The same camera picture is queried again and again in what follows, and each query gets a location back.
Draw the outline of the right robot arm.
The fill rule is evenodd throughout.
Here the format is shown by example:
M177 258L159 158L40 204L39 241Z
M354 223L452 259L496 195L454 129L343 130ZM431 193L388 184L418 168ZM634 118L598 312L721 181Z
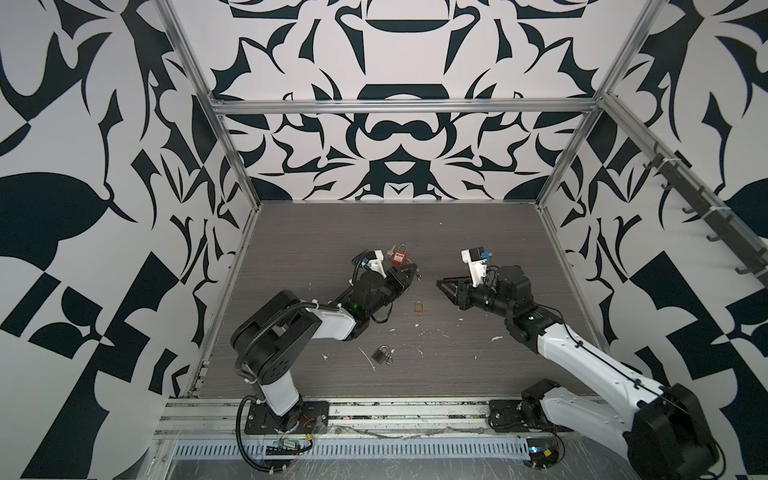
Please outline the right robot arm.
M478 308L503 318L507 332L533 353L564 368L599 396L583 399L544 379L524 390L522 425L564 427L627 460L642 479L716 479L727 460L697 396L666 386L622 364L578 335L554 308L534 299L519 266L471 267L437 288L461 310Z

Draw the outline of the red padlock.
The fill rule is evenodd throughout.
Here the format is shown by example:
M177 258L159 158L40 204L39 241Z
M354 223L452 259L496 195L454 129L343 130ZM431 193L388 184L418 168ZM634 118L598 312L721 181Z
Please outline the red padlock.
M392 265L406 265L409 262L408 258L408 246L404 243L394 245L388 251L388 257Z

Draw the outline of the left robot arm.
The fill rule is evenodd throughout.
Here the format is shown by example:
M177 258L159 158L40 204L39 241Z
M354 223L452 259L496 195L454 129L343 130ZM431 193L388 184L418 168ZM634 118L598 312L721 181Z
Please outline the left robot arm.
M290 290L278 292L232 334L235 373L259 390L268 412L288 425L297 422L302 397L291 368L313 340L351 341L380 320L418 276L414 263L386 270L362 268L335 300L304 301Z

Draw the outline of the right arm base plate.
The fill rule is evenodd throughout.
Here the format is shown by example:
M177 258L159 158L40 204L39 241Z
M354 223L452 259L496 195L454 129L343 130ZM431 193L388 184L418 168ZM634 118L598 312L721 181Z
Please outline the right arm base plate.
M496 433L571 432L565 426L552 423L537 400L493 399L488 407L488 426Z

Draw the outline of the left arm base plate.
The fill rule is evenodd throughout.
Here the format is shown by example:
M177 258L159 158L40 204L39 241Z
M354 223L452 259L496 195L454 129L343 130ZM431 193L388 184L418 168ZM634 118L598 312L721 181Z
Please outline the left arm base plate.
M244 433L267 435L301 432L306 422L324 427L329 410L328 401L299 401L287 413L279 416L266 403L251 405L245 420Z

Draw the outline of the black padlock with keys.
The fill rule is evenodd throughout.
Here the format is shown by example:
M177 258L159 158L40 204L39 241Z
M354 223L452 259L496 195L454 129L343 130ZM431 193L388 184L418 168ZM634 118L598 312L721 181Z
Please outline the black padlock with keys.
M388 345L381 345L372 352L366 352L361 347L358 350L373 370L376 370L378 366L391 365L393 363L393 349Z

